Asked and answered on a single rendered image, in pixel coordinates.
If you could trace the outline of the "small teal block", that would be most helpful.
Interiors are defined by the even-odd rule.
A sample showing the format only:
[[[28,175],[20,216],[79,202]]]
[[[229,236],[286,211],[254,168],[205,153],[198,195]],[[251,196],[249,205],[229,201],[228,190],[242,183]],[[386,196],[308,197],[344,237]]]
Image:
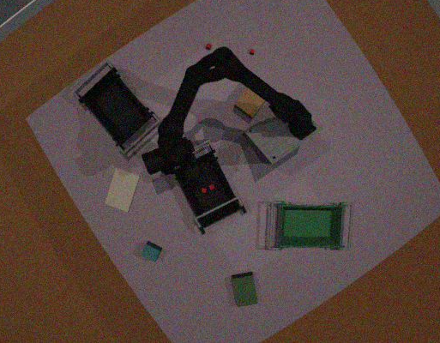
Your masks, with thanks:
[[[145,256],[147,259],[155,262],[161,250],[161,247],[148,241],[142,250],[141,256]]]

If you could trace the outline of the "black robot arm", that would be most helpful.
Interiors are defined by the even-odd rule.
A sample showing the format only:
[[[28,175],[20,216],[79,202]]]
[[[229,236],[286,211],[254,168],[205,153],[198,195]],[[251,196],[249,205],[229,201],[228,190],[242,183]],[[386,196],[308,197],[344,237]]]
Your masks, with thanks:
[[[210,67],[214,68],[210,69]],[[189,154],[195,151],[191,140],[181,142],[184,120],[200,85],[225,78],[243,83],[252,92],[266,100],[270,104],[269,109],[272,113],[284,123],[289,123],[290,131],[299,140],[316,130],[311,122],[311,114],[299,100],[275,91],[269,84],[246,69],[230,48],[222,46],[185,71],[172,109],[158,128],[159,147],[142,154],[142,160],[149,175],[160,171],[165,175],[173,173],[174,166],[180,165],[175,164],[174,161],[185,161]]]

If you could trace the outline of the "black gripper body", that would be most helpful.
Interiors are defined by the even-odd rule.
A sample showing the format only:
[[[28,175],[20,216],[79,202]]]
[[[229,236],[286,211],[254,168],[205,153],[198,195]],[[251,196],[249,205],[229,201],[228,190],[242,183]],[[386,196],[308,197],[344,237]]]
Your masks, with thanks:
[[[195,163],[193,156],[193,153],[190,153],[189,157],[185,161],[181,162],[184,168],[188,167],[188,170],[181,172],[186,183],[203,176],[203,171],[199,164],[191,167],[191,165]]]

